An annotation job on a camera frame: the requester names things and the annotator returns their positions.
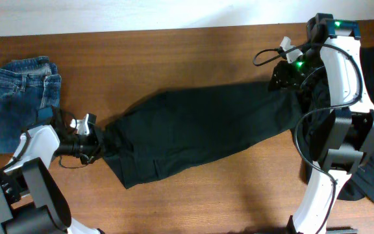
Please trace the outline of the black trousers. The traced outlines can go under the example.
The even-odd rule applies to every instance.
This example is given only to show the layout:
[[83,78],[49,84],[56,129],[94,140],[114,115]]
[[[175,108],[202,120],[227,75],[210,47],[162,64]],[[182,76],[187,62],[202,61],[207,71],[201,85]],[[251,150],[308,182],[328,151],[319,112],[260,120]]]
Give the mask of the black trousers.
[[228,157],[293,128],[297,94],[266,82],[168,90],[104,131],[104,159],[125,188]]

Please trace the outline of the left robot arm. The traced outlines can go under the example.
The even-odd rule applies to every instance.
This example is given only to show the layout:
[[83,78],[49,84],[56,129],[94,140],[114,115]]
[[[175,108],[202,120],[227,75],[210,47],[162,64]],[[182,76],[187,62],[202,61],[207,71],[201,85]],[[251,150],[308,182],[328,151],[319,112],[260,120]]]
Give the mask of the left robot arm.
[[103,136],[95,123],[92,113],[78,120],[58,107],[38,110],[35,122],[23,128],[11,160],[0,168],[0,233],[103,233],[72,217],[49,173],[56,157],[69,155],[83,166],[101,157]]

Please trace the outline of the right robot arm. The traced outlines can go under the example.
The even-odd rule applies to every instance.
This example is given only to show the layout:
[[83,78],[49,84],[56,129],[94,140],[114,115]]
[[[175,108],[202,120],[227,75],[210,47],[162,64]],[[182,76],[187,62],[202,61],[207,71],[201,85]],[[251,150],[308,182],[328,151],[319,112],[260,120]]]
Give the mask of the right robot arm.
[[306,26],[307,41],[294,46],[284,37],[277,52],[270,90],[307,89],[308,79],[325,71],[330,104],[308,111],[298,125],[317,114],[305,162],[312,173],[304,198],[291,215],[288,233],[326,233],[327,219],[343,186],[374,150],[374,104],[360,65],[360,29],[355,21],[318,13]]

